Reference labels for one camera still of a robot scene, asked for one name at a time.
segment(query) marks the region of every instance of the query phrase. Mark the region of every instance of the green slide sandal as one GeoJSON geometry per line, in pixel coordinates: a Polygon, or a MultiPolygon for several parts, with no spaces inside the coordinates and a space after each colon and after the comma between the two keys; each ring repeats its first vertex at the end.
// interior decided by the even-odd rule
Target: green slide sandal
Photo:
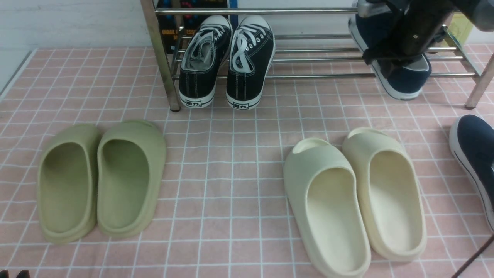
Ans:
{"type": "Polygon", "coordinates": [[[71,242],[96,225],[96,153],[100,139],[94,125],[75,125],[55,135],[41,154],[37,202],[47,241],[71,242]]]}
{"type": "Polygon", "coordinates": [[[98,147],[98,226],[114,237],[129,237],[153,219],[166,144],[150,122],[132,120],[107,131],[98,147]]]}

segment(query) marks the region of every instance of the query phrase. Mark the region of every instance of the shoe rack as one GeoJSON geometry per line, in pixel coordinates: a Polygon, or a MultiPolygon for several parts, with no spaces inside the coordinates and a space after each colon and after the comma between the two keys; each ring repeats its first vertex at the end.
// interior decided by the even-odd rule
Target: shoe rack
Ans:
{"type": "MultiPolygon", "coordinates": [[[[142,10],[146,19],[146,24],[153,44],[158,67],[165,86],[166,96],[172,112],[180,111],[180,101],[175,90],[174,81],[178,80],[178,65],[182,60],[187,42],[192,36],[184,34],[184,28],[178,28],[178,39],[175,45],[171,63],[165,52],[161,39],[160,27],[158,25],[157,15],[173,15],[176,18],[177,26],[181,25],[182,16],[187,14],[196,15],[301,15],[301,14],[324,14],[324,15],[342,15],[355,14],[356,8],[291,8],[291,9],[245,9],[245,8],[223,8],[223,9],[183,9],[180,7],[179,0],[172,0],[172,7],[167,9],[156,9],[153,0],[141,0],[142,10]]],[[[445,38],[448,47],[431,47],[429,52],[450,52],[453,55],[448,56],[428,56],[430,61],[460,61],[467,72],[433,72],[433,78],[472,78],[476,85],[468,100],[465,103],[467,109],[473,109],[477,106],[480,98],[484,95],[487,86],[494,77],[494,55],[490,58],[485,69],[480,71],[465,54],[463,47],[458,43],[454,36],[443,27],[447,33],[445,38]]],[[[317,34],[317,35],[275,35],[276,40],[328,40],[328,39],[350,39],[350,34],[317,34]]],[[[332,48],[304,48],[304,49],[277,49],[273,63],[335,63],[335,62],[355,62],[361,61],[361,54],[357,47],[332,47],[332,48]],[[338,52],[355,52],[353,57],[324,57],[324,58],[306,58],[293,57],[281,58],[277,54],[288,53],[338,53],[338,52]]],[[[375,78],[374,73],[339,73],[339,74],[314,74],[314,75],[268,75],[269,79],[342,79],[342,78],[375,78]]]]}

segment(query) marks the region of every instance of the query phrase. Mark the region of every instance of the off-white slipper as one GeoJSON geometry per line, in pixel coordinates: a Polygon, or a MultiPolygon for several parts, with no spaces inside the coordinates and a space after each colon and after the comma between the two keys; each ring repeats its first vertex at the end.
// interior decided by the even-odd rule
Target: off-white slipper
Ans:
{"type": "Polygon", "coordinates": [[[129,237],[153,219],[165,166],[166,145],[151,123],[132,120],[107,131],[98,148],[98,226],[129,237]]]}
{"type": "Polygon", "coordinates": [[[96,225],[100,139],[94,125],[81,124],[55,135],[45,147],[38,169],[37,202],[47,241],[74,241],[96,225]]]}
{"type": "Polygon", "coordinates": [[[371,249],[343,154],[324,140],[304,139],[288,155],[283,178],[312,264],[327,277],[361,277],[371,249]]]}
{"type": "Polygon", "coordinates": [[[343,142],[343,154],[357,176],[372,248],[392,261],[418,258],[427,234],[417,177],[404,148],[378,130],[357,128],[343,142]]]}

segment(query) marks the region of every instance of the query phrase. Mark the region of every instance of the white shoelace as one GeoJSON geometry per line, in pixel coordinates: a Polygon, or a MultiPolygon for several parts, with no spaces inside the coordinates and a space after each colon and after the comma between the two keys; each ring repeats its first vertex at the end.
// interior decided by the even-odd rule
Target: white shoelace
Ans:
{"type": "Polygon", "coordinates": [[[211,58],[211,55],[207,55],[206,53],[202,53],[202,51],[199,51],[197,56],[194,56],[194,53],[196,52],[196,49],[198,47],[203,46],[203,39],[206,37],[212,37],[213,40],[217,40],[220,35],[223,35],[225,33],[225,26],[219,25],[219,24],[214,24],[214,25],[204,25],[199,28],[197,31],[197,36],[194,37],[194,39],[190,42],[190,58],[191,62],[202,62],[202,63],[209,63],[209,59],[211,58]]]}
{"type": "Polygon", "coordinates": [[[257,25],[253,24],[245,24],[239,26],[237,30],[235,30],[235,34],[233,35],[234,41],[237,40],[237,52],[233,55],[231,64],[233,69],[237,72],[241,73],[251,73],[252,69],[250,68],[245,51],[248,51],[253,46],[257,45],[266,36],[266,31],[257,25]],[[257,31],[261,31],[260,38],[256,38],[254,36],[257,31]],[[247,45],[248,38],[250,38],[251,43],[247,45]],[[237,59],[240,60],[240,66],[237,65],[237,59]]]}

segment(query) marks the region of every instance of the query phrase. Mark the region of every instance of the sneaker heel label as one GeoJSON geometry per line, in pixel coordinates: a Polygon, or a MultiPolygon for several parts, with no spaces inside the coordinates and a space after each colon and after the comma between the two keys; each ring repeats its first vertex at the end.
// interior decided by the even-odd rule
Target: sneaker heel label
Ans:
{"type": "Polygon", "coordinates": [[[201,101],[185,100],[185,104],[190,107],[201,107],[203,103],[201,101]]]}
{"type": "Polygon", "coordinates": [[[233,108],[238,110],[248,110],[248,104],[233,103],[233,108]]]}

